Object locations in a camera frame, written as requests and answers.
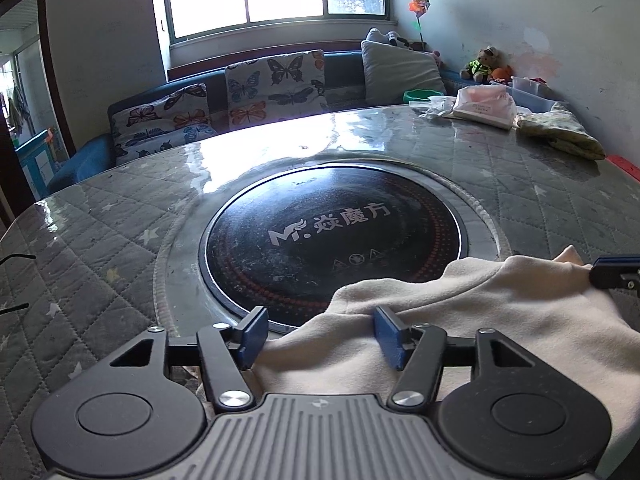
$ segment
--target gray pillow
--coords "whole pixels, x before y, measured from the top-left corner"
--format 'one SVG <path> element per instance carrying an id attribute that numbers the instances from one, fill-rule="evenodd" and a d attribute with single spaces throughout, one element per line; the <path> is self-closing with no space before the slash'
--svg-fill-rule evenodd
<path id="1" fill-rule="evenodd" d="M 436 62 L 422 52 L 364 40 L 362 62 L 367 105 L 402 104 L 407 90 L 445 93 Z"/>

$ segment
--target ceiling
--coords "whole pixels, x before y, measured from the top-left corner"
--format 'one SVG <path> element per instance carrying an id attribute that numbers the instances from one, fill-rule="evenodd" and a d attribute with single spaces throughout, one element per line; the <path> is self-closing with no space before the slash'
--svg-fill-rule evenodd
<path id="1" fill-rule="evenodd" d="M 0 16 L 0 30 L 29 27 L 38 20 L 38 0 L 22 0 Z"/>

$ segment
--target blue sofa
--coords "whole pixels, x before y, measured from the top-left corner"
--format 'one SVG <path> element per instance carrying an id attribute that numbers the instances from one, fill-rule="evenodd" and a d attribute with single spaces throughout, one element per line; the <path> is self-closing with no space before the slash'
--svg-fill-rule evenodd
<path id="1" fill-rule="evenodd" d="M 360 51 L 327 53 L 324 56 L 325 97 L 331 112 L 352 110 L 367 106 L 365 101 L 364 66 Z M 441 71 L 449 95 L 456 95 L 458 88 L 467 86 L 456 73 Z M 219 134 L 228 131 L 228 109 L 226 106 L 226 80 L 224 69 L 203 72 L 157 86 L 112 104 L 107 110 L 109 123 L 117 112 L 139 106 L 170 94 L 188 85 L 204 83 L 211 126 Z M 53 176 L 47 189 L 55 193 L 116 165 L 116 154 L 111 132 L 87 142 Z"/>

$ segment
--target window frame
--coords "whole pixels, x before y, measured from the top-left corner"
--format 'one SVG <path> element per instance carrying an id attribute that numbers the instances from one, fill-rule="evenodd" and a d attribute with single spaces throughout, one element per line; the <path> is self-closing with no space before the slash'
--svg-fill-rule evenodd
<path id="1" fill-rule="evenodd" d="M 181 43 L 183 41 L 195 40 L 196 38 L 202 38 L 204 36 L 210 36 L 212 34 L 218 34 L 221 32 L 228 32 L 230 30 L 239 30 L 242 28 L 253 28 L 261 25 L 273 25 L 275 23 L 292 23 L 292 22 L 308 22 L 311 20 L 378 20 L 389 21 L 391 19 L 390 12 L 390 0 L 383 0 L 385 6 L 384 14 L 330 14 L 328 11 L 328 0 L 322 0 L 322 15 L 321 16 L 302 16 L 298 18 L 281 18 L 278 20 L 264 20 L 261 22 L 252 22 L 249 19 L 249 5 L 248 0 L 244 0 L 244 8 L 246 14 L 246 22 L 239 23 L 237 25 L 229 25 L 228 27 L 212 28 L 211 30 L 204 30 L 202 32 L 188 34 L 187 36 L 175 35 L 174 29 L 174 16 L 171 9 L 171 0 L 164 0 L 164 8 L 166 11 L 167 27 L 169 31 L 169 38 L 171 44 Z"/>

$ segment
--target stuffed toy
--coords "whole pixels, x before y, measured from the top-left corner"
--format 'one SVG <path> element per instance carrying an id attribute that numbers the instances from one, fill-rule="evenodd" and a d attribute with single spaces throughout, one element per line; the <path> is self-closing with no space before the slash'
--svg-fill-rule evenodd
<path id="1" fill-rule="evenodd" d="M 376 43 L 399 46 L 400 48 L 411 49 L 411 42 L 406 40 L 405 38 L 401 38 L 400 36 L 398 36 L 398 33 L 394 30 L 386 34 L 382 34 L 382 32 L 380 32 L 376 28 L 372 28 L 367 34 L 366 40 L 375 41 Z M 440 53 L 437 50 L 434 50 L 433 52 L 425 52 L 425 54 L 427 56 L 433 57 L 433 60 L 436 62 L 438 68 L 441 68 L 444 65 L 444 63 L 440 59 Z"/>
<path id="2" fill-rule="evenodd" d="M 506 67 L 494 68 L 494 71 L 491 72 L 491 79 L 503 85 L 510 83 L 512 76 L 513 68 L 511 68 L 509 65 L 507 65 Z"/>
<path id="3" fill-rule="evenodd" d="M 499 64 L 498 50 L 494 46 L 481 48 L 478 57 L 460 71 L 462 79 L 473 79 L 476 83 L 488 83 L 491 81 L 491 73 Z"/>
<path id="4" fill-rule="evenodd" d="M 436 66 L 438 67 L 438 69 L 444 66 L 444 63 L 440 59 L 440 53 L 437 50 L 434 50 L 433 52 L 425 52 L 425 54 L 433 57 L 433 60 L 436 62 Z"/>
<path id="5" fill-rule="evenodd" d="M 399 46 L 400 48 L 409 48 L 409 42 L 405 38 L 401 38 L 398 36 L 398 33 L 394 30 L 388 32 L 386 34 L 386 38 L 389 41 L 389 44 L 393 46 Z"/>
<path id="6" fill-rule="evenodd" d="M 376 28 L 372 28 L 367 34 L 367 41 L 375 41 L 376 43 L 390 44 L 401 48 L 409 48 L 409 42 L 405 38 L 400 38 L 394 30 L 387 34 L 382 34 Z"/>

